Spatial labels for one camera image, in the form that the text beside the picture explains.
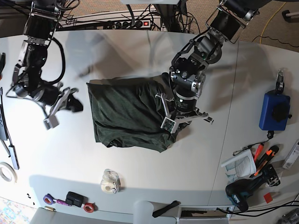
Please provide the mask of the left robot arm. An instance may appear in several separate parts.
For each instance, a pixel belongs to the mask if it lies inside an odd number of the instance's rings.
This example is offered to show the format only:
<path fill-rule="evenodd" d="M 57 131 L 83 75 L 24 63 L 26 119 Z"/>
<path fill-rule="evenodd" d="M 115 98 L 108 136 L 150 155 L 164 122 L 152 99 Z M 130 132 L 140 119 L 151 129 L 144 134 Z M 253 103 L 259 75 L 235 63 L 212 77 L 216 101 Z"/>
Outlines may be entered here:
<path fill-rule="evenodd" d="M 206 31 L 189 40 L 174 56 L 169 72 L 162 79 L 173 97 L 158 93 L 165 111 L 161 128 L 174 134 L 183 124 L 201 118 L 209 123 L 213 119 L 196 107 L 202 94 L 209 65 L 217 63 L 222 56 L 224 42 L 235 43 L 248 23 L 259 14 L 267 0 L 221 0 L 206 21 Z"/>

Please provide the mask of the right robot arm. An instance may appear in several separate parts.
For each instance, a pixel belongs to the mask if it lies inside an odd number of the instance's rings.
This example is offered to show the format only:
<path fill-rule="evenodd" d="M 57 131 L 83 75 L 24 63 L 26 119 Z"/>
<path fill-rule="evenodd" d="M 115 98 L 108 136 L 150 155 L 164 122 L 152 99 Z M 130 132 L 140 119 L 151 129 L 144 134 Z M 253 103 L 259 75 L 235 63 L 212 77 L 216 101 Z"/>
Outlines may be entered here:
<path fill-rule="evenodd" d="M 77 88 L 63 88 L 66 59 L 64 48 L 54 33 L 60 20 L 67 11 L 79 6 L 79 0 L 33 0 L 23 34 L 23 41 L 18 62 L 14 67 L 9 92 L 14 98 L 35 102 L 42 109 L 46 129 L 59 125 L 56 113 L 60 110 L 71 112 L 83 111 L 83 105 L 73 94 Z M 48 48 L 54 42 L 61 54 L 62 70 L 53 81 L 42 79 L 42 68 L 48 57 Z"/>

